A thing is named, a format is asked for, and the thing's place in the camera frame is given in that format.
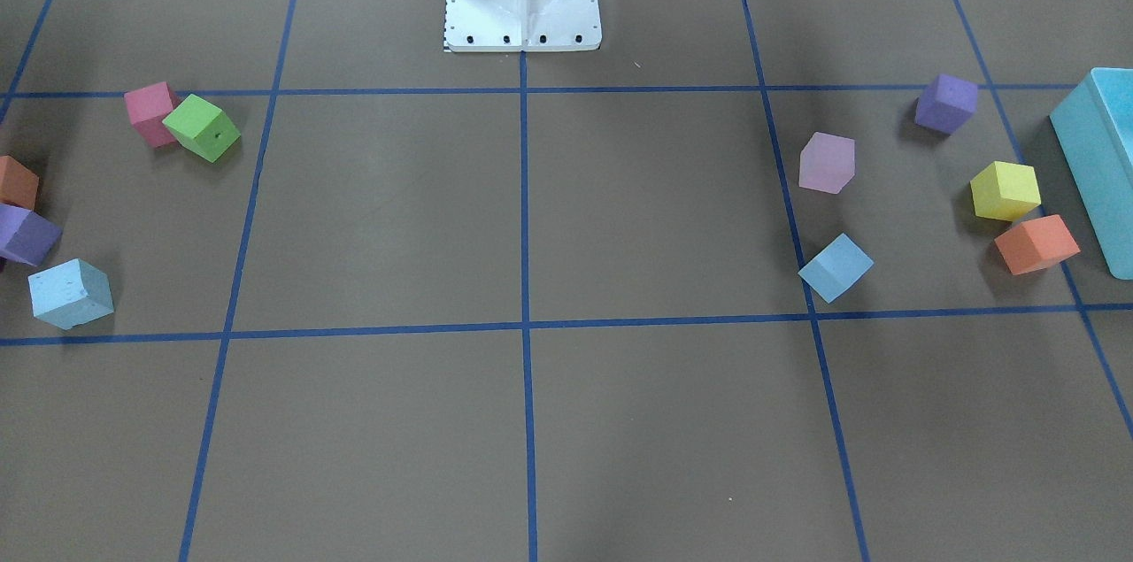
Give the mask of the light blue foam block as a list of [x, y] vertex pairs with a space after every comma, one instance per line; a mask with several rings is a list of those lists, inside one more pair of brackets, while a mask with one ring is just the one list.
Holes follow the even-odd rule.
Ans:
[[33, 316], [53, 327], [79, 327], [114, 313], [109, 276], [85, 259], [44, 269], [27, 282]]

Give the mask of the light pink foam block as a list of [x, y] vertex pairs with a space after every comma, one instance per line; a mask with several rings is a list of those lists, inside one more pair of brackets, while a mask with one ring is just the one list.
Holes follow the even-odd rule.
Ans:
[[855, 174], [857, 142], [827, 131], [813, 131], [798, 157], [798, 186], [837, 195]]

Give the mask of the green foam block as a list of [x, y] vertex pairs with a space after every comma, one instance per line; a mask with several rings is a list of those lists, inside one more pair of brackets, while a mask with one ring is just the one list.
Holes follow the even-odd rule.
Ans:
[[229, 114], [196, 94], [184, 97], [162, 124], [174, 140], [207, 163], [216, 163], [242, 138]]

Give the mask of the purple foam block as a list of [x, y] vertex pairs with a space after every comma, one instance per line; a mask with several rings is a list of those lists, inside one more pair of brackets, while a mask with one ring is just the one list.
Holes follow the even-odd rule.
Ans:
[[1, 204], [1, 257], [8, 262], [40, 266], [61, 238], [62, 228], [37, 212]]
[[919, 95], [913, 122], [944, 135], [955, 134], [978, 110], [979, 87], [940, 73]]

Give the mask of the yellow foam block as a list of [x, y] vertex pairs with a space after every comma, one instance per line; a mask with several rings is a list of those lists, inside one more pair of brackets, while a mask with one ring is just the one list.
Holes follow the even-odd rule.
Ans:
[[1036, 167], [994, 160], [968, 184], [976, 218], [1014, 222], [1040, 206]]

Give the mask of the dark pink foam block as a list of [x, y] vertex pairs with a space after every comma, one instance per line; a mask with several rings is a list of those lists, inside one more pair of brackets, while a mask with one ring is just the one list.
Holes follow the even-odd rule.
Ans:
[[173, 113], [181, 103], [167, 80], [152, 83], [146, 87], [127, 91], [123, 95], [131, 127], [151, 148], [177, 145], [173, 131], [167, 129], [167, 114]]

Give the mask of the orange foam block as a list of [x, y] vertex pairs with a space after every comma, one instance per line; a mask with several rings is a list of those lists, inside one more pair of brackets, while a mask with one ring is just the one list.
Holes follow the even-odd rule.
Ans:
[[1, 203], [35, 211], [40, 181], [40, 176], [16, 157], [1, 156]]
[[1011, 275], [1051, 269], [1081, 252], [1065, 220], [1057, 214], [1024, 220], [997, 236], [994, 244]]

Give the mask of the teal plastic bin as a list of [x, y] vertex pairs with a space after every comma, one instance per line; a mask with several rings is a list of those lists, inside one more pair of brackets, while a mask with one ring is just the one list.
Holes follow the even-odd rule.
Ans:
[[1093, 67], [1049, 119], [1111, 276], [1132, 280], [1132, 70]]

